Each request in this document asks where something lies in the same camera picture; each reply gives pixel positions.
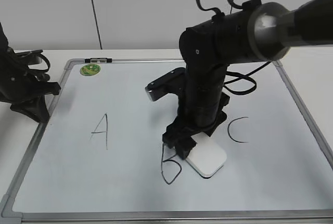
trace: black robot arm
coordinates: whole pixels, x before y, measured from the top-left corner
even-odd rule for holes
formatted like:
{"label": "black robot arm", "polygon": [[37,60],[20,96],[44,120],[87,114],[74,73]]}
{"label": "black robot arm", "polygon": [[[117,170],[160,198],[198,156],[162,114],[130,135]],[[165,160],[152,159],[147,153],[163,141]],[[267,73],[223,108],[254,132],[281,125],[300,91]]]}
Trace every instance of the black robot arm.
{"label": "black robot arm", "polygon": [[[37,122],[47,122],[49,113],[45,104],[46,94],[58,95],[57,82],[48,82],[46,74],[50,62],[42,50],[15,53],[0,24],[0,102],[11,103],[10,109]],[[47,69],[32,69],[29,65],[45,61]]]}
{"label": "black robot arm", "polygon": [[169,148],[175,147],[182,159],[196,145],[192,135],[205,132],[210,136],[226,119],[222,111],[229,102],[222,92],[226,75],[251,81],[255,89],[250,77],[227,71],[230,64],[276,61],[291,46],[333,44],[333,0],[313,0],[294,11],[261,0],[242,5],[228,0],[241,9],[230,15],[218,8],[204,9],[196,1],[199,9],[215,15],[182,33],[179,48],[186,68],[177,68],[146,87],[152,101],[168,93],[178,96],[177,117],[162,140]]}

